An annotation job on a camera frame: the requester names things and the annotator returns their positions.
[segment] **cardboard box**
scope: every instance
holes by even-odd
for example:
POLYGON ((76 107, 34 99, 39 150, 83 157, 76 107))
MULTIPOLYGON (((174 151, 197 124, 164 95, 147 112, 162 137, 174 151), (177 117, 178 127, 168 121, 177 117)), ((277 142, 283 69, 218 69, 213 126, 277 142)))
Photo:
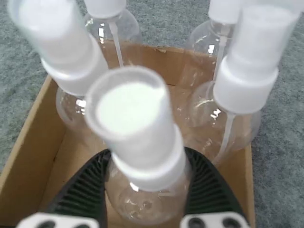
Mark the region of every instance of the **cardboard box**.
MULTIPOLYGON (((141 48, 145 66, 162 75, 172 91, 180 75, 183 50, 141 48)), ((92 156, 77 143, 57 115, 56 90, 56 83, 48 76, 0 176, 0 226, 16 225, 22 218, 43 209, 92 156)), ((254 227, 251 148, 234 153, 219 169, 254 227)), ((109 204, 108 217, 109 227, 121 225, 109 204)))

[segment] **white spray nozzle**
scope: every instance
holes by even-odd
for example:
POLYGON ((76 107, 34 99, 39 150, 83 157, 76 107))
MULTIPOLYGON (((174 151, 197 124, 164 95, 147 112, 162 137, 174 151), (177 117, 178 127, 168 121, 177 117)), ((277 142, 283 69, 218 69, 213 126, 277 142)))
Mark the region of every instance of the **white spray nozzle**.
POLYGON ((222 24, 236 24, 244 0, 210 0, 209 18, 222 24))
POLYGON ((10 0, 8 8, 15 24, 53 66, 72 64, 92 48, 73 0, 10 0))
POLYGON ((9 13, 66 93, 84 96, 108 65, 74 0, 10 0, 9 13))
POLYGON ((139 66, 110 70, 91 87, 86 102, 88 125, 133 184, 160 190, 183 169, 182 137, 168 88, 157 73, 139 66))
POLYGON ((88 13, 100 19, 109 19, 119 15, 127 5, 126 0, 85 0, 88 13))
POLYGON ((298 18, 299 13, 274 5, 245 7, 229 50, 228 64, 273 71, 298 18))
POLYGON ((219 106, 235 114, 259 111, 277 79, 277 65, 300 12, 280 4, 244 7, 213 88, 219 106))

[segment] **spray bottle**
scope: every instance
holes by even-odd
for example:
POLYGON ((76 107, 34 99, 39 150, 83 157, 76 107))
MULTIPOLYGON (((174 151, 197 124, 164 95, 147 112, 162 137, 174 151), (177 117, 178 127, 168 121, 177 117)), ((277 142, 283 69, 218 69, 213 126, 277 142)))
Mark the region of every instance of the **spray bottle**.
POLYGON ((84 96, 108 65, 97 42, 86 31, 76 2, 10 0, 8 10, 59 86, 59 116, 90 152, 99 152, 100 148, 92 146, 101 146, 103 141, 86 125, 84 96))
POLYGON ((109 67, 141 65, 142 35, 126 0, 85 0, 85 26, 99 43, 109 67))
POLYGON ((181 75, 175 87, 178 125, 188 136, 187 101, 193 91, 207 81, 214 81, 219 65, 226 55, 243 0, 210 0, 209 20, 190 34, 181 63, 181 75))
POLYGON ((246 5, 214 86, 202 84, 191 96, 193 138, 214 164, 257 135, 259 111, 277 79, 278 63, 299 16, 300 11, 287 1, 246 5))
POLYGON ((113 208, 130 227, 181 215, 191 168, 164 80, 140 66, 110 70, 86 100, 86 121, 112 152, 105 187, 113 208))

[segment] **screw hole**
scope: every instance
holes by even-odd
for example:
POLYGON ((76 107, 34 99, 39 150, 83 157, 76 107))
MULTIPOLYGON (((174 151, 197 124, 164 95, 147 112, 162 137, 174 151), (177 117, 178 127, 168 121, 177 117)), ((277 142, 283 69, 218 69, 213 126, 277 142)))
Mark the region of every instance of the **screw hole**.
POLYGON ((41 223, 37 228, 54 228, 55 222, 53 221, 46 221, 41 223))
POLYGON ((191 218, 188 222, 188 228, 205 228, 205 223, 200 218, 191 218))
POLYGON ((223 220, 223 225, 225 228, 241 228, 241 225, 234 218, 226 218, 223 220))
POLYGON ((77 227, 75 227, 75 228, 90 228, 90 227, 87 226, 87 225, 80 225, 80 226, 77 226, 77 227))

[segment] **gray carpet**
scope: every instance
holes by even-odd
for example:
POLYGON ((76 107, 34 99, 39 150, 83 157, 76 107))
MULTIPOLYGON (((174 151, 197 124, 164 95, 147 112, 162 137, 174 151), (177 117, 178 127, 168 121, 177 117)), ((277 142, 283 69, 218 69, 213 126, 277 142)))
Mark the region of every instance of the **gray carpet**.
MULTIPOLYGON (((38 55, 8 18, 5 4, 0 1, 0 171, 46 77, 38 55)), ((145 43, 182 47, 207 19, 208 1, 129 0, 128 9, 138 19, 145 43)), ((301 17, 252 144, 258 228, 304 227, 303 77, 301 17)))

